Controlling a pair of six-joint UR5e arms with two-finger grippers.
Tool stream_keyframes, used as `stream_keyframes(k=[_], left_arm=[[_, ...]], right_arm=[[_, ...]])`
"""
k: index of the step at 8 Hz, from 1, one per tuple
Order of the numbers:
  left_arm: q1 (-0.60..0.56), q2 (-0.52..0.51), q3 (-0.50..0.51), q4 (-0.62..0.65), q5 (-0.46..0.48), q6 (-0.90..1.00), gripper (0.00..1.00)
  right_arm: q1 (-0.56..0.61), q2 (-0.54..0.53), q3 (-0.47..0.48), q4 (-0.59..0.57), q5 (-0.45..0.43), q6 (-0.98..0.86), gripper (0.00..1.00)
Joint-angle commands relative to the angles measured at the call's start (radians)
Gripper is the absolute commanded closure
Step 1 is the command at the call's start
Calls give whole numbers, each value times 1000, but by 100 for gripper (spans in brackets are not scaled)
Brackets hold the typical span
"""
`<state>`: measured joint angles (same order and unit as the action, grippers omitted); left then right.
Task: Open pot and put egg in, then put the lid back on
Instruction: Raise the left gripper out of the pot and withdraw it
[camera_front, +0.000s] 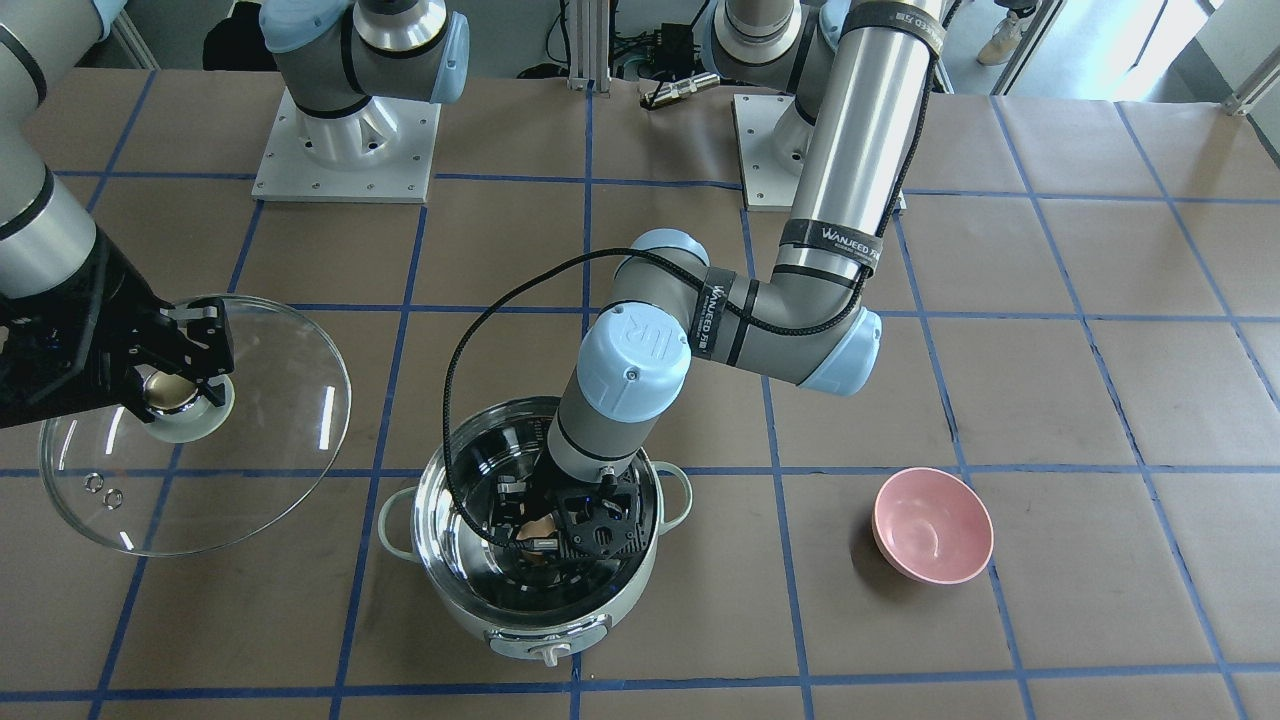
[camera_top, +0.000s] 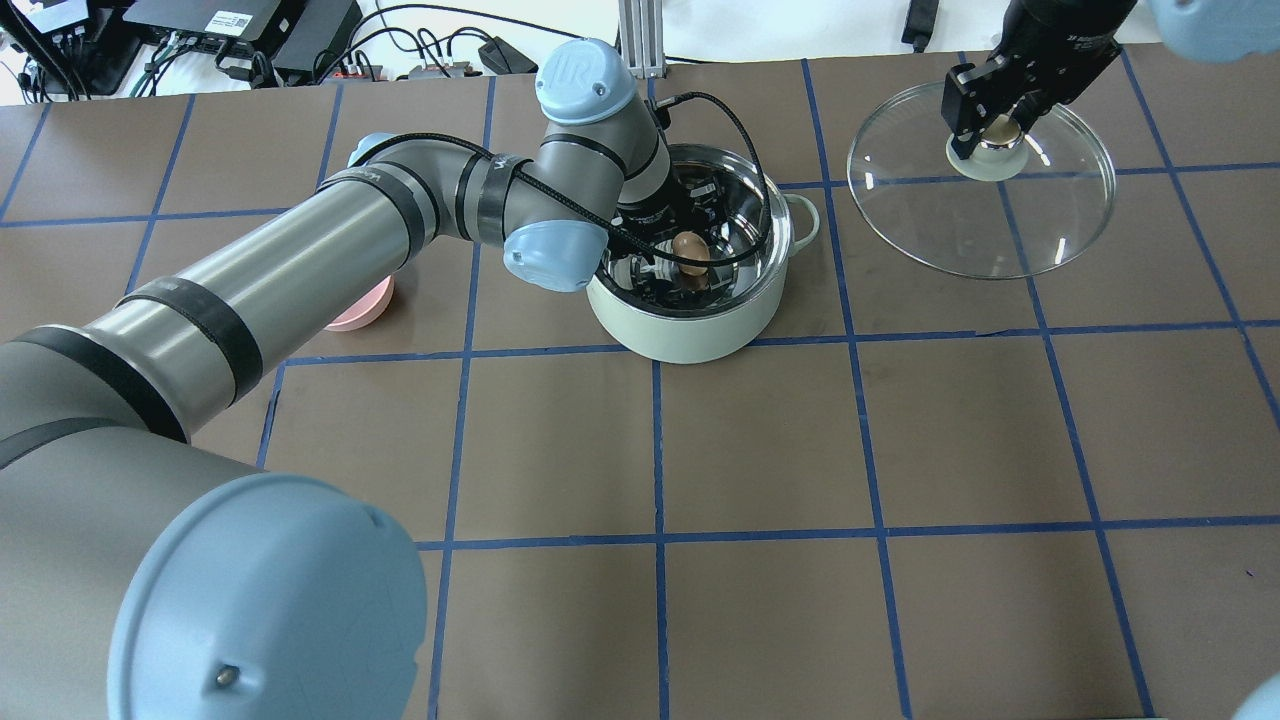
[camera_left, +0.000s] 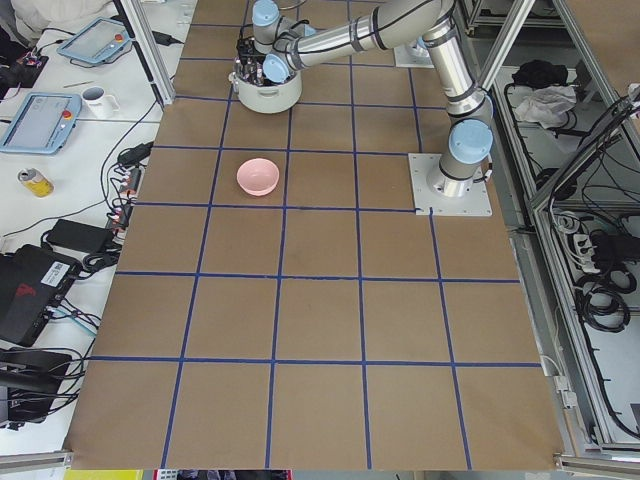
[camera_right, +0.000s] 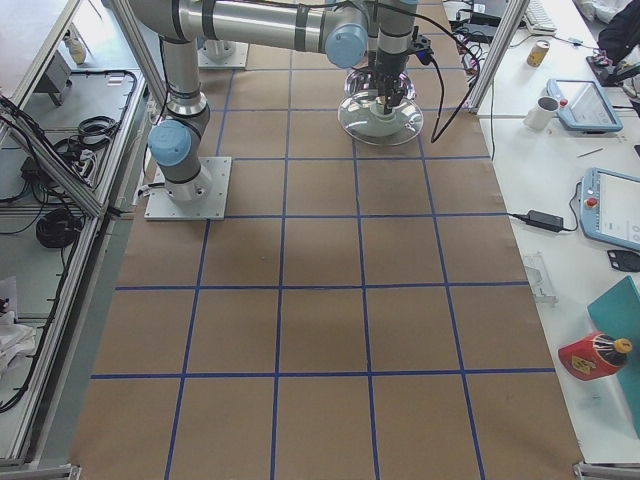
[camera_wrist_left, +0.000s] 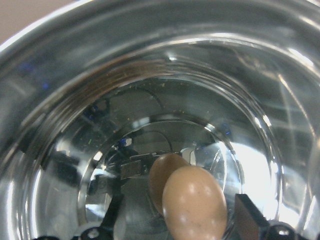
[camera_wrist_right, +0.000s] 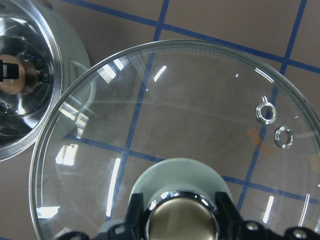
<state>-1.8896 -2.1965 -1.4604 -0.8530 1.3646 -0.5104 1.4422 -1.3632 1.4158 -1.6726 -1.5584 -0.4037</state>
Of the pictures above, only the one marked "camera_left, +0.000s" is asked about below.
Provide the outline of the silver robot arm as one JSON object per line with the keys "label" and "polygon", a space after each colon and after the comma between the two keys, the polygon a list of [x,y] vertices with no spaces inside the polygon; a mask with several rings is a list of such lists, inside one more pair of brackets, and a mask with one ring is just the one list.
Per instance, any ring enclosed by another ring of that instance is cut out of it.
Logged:
{"label": "silver robot arm", "polygon": [[241,34],[229,81],[241,103],[263,114],[291,108],[310,67],[370,50],[390,50],[400,67],[436,72],[451,121],[448,146],[426,181],[447,198],[462,198],[493,144],[493,104],[471,74],[459,43],[451,1],[388,1],[347,23],[317,30],[274,1],[256,1],[251,35]]}

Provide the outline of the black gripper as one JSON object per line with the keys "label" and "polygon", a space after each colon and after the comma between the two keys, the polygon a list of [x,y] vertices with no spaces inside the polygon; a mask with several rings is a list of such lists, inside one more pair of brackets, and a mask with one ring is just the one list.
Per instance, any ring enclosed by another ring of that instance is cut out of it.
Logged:
{"label": "black gripper", "polygon": [[242,80],[263,80],[265,55],[254,45],[253,38],[240,38],[236,43],[235,73]]}

